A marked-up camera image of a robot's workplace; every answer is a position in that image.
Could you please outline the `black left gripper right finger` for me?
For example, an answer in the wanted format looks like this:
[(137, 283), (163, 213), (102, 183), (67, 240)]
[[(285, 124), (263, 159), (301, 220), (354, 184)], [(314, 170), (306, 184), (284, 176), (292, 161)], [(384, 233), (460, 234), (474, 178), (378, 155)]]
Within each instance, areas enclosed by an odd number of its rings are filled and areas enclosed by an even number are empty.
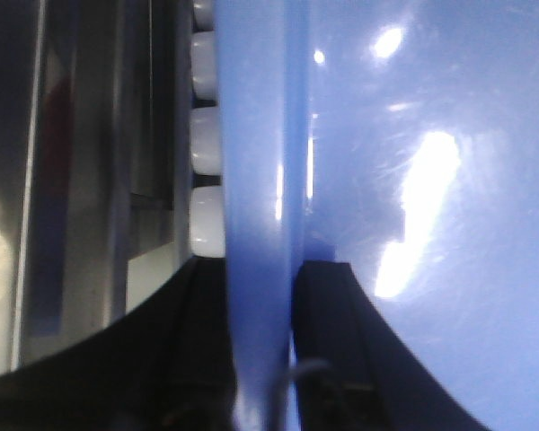
[(304, 430), (482, 430), (367, 298), (347, 263), (308, 260), (293, 287)]

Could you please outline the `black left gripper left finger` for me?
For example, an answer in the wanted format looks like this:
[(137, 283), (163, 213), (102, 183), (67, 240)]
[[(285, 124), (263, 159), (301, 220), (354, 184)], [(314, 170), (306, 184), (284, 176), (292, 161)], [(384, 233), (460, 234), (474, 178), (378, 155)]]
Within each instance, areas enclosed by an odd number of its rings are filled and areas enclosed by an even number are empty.
[(229, 430), (223, 259), (188, 260), (125, 317), (0, 375), (0, 430)]

